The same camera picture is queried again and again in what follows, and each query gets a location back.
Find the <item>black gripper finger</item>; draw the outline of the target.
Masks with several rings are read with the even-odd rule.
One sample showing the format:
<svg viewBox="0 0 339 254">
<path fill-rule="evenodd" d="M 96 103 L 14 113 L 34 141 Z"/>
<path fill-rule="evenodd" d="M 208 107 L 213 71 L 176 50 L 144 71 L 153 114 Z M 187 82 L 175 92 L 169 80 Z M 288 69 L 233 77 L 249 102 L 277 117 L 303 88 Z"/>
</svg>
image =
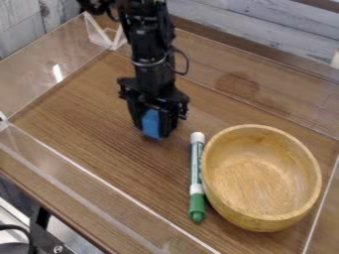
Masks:
<svg viewBox="0 0 339 254">
<path fill-rule="evenodd" d="M 145 110 L 144 104 L 136 99 L 126 99 L 126 107 L 130 115 L 133 125 L 137 129 L 141 129 L 141 117 Z"/>
<path fill-rule="evenodd" d="M 176 107 L 161 108 L 159 110 L 159 133 L 161 138 L 167 138 L 177 127 L 179 110 Z"/>
</svg>

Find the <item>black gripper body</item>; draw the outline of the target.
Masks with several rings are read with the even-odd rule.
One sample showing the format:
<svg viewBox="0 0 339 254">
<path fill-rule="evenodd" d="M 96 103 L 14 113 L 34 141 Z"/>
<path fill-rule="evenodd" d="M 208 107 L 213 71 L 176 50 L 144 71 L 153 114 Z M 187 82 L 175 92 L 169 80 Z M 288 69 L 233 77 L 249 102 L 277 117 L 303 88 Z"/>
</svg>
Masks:
<svg viewBox="0 0 339 254">
<path fill-rule="evenodd" d="M 187 118 L 188 95 L 176 87 L 176 75 L 184 75 L 187 71 L 175 69 L 175 60 L 163 59 L 157 62 L 133 61 L 135 77 L 120 77 L 118 96 L 126 101 L 128 98 L 140 101 L 147 109 L 176 107 L 179 119 Z"/>
</svg>

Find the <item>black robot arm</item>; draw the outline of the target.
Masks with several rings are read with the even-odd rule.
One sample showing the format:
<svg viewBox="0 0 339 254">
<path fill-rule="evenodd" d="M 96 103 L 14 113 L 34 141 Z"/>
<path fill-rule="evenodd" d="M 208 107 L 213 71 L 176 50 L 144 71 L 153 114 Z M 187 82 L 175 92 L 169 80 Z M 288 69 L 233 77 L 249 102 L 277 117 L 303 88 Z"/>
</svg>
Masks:
<svg viewBox="0 0 339 254">
<path fill-rule="evenodd" d="M 176 68 L 183 51 L 172 42 L 175 25 L 167 0 L 77 0 L 93 15 L 106 15 L 121 25 L 130 46 L 133 77 L 116 80 L 118 96 L 126 101 L 136 128 L 156 140 L 168 137 L 187 117 L 189 96 L 176 87 L 176 77 L 188 73 Z"/>
</svg>

